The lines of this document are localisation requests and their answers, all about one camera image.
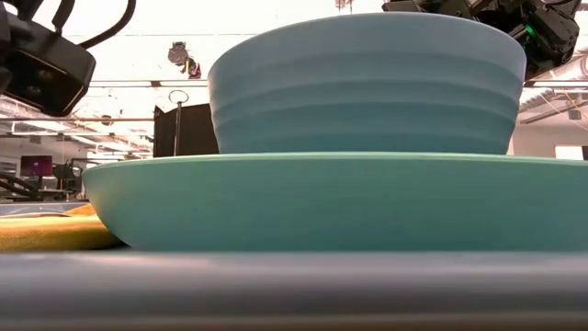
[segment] ridged bowl side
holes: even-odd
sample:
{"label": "ridged bowl side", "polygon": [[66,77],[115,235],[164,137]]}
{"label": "ridged bowl side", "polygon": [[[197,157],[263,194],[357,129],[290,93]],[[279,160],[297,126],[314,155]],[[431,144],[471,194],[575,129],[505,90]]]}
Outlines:
{"label": "ridged bowl side", "polygon": [[209,73],[222,153],[504,154],[525,53],[466,19],[380,13],[276,29]]}

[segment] teal dish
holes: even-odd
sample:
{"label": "teal dish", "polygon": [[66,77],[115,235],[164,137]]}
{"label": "teal dish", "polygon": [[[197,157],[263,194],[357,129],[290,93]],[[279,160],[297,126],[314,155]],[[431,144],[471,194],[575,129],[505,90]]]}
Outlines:
{"label": "teal dish", "polygon": [[588,163],[474,154],[232,154],[84,172],[136,249],[584,251]]}
{"label": "teal dish", "polygon": [[526,56],[498,29],[424,13],[275,29],[209,72],[220,152],[505,154]]}

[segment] turquoise plate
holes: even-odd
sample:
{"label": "turquoise plate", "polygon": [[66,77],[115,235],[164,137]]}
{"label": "turquoise plate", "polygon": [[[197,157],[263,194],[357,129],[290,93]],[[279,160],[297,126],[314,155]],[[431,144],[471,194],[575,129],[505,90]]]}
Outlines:
{"label": "turquoise plate", "polygon": [[588,163],[475,154],[227,154],[84,173],[134,248],[579,251]]}

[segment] bowl rim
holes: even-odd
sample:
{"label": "bowl rim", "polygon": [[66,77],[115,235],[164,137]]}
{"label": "bowl rim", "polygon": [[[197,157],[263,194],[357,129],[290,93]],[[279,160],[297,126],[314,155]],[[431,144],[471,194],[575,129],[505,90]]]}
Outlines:
{"label": "bowl rim", "polygon": [[458,22],[458,24],[465,24],[466,26],[469,25],[470,29],[480,29],[480,28],[485,28],[489,31],[494,31],[495,33],[497,33],[498,35],[501,35],[503,37],[507,37],[505,38],[506,40],[509,40],[507,42],[511,42],[513,44],[513,47],[518,47],[521,49],[521,52],[525,55],[525,51],[523,50],[523,48],[521,47],[521,45],[512,37],[510,37],[508,34],[506,34],[503,31],[500,31],[499,29],[493,27],[493,26],[489,26],[477,21],[473,21],[471,19],[466,19],[463,17],[452,17],[452,16],[448,16],[448,15],[440,15],[440,14],[433,14],[433,13],[422,13],[422,12],[378,12],[378,13],[364,13],[364,14],[354,14],[354,15],[340,15],[340,16],[334,16],[334,17],[320,17],[320,18],[315,18],[315,19],[309,19],[306,21],[302,21],[302,22],[296,22],[296,23],[292,23],[292,24],[288,24],[286,26],[283,27],[279,27],[279,28],[275,28],[275,29],[270,29],[264,32],[261,32],[259,34],[254,35],[251,38],[248,38],[246,40],[243,40],[239,43],[237,43],[236,45],[230,47],[230,49],[228,49],[227,51],[225,51],[221,56],[219,56],[219,58],[212,64],[212,66],[209,69],[209,72],[207,74],[207,78],[211,77],[214,73],[214,71],[217,70],[217,67],[220,65],[219,63],[221,63],[227,56],[229,56],[230,53],[238,51],[239,49],[241,49],[242,47],[244,47],[244,45],[248,44],[249,42],[251,42],[251,40],[256,40],[258,38],[263,38],[264,36],[268,35],[268,34],[273,34],[273,33],[278,33],[282,30],[287,30],[287,29],[292,29],[301,25],[305,25],[305,24],[312,24],[312,23],[320,23],[320,22],[325,22],[325,21],[331,21],[331,20],[355,20],[358,18],[363,18],[363,17],[384,17],[384,16],[395,16],[395,17],[415,17],[417,19],[422,19],[424,17],[428,17],[427,20],[432,19],[432,17],[434,17],[433,19],[436,19],[437,21],[452,21],[452,22]]}

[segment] metal pole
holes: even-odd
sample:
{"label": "metal pole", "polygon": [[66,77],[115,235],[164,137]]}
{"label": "metal pole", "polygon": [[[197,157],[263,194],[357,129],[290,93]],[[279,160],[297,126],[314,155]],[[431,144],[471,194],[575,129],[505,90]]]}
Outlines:
{"label": "metal pole", "polygon": [[180,155],[180,125],[182,122],[182,102],[177,103],[177,113],[175,114],[175,146],[174,156]]}
{"label": "metal pole", "polygon": [[[183,93],[186,97],[182,100],[174,101],[172,95],[176,92]],[[190,96],[182,90],[174,90],[169,93],[168,98],[171,102],[177,104],[177,111],[175,114],[175,141],[174,141],[174,156],[180,155],[180,126],[182,124],[182,104],[190,99]]]}
{"label": "metal pole", "polygon": [[136,119],[130,119],[130,118],[115,118],[115,119],[100,119],[100,118],[79,118],[79,119],[72,119],[72,118],[67,118],[67,119],[60,119],[60,118],[38,118],[38,119],[32,119],[32,118],[0,118],[0,122],[28,122],[28,121],[54,121],[54,122],[78,122],[78,121],[84,121],[84,122],[139,122],[139,121],[153,121],[152,118],[136,118]]}

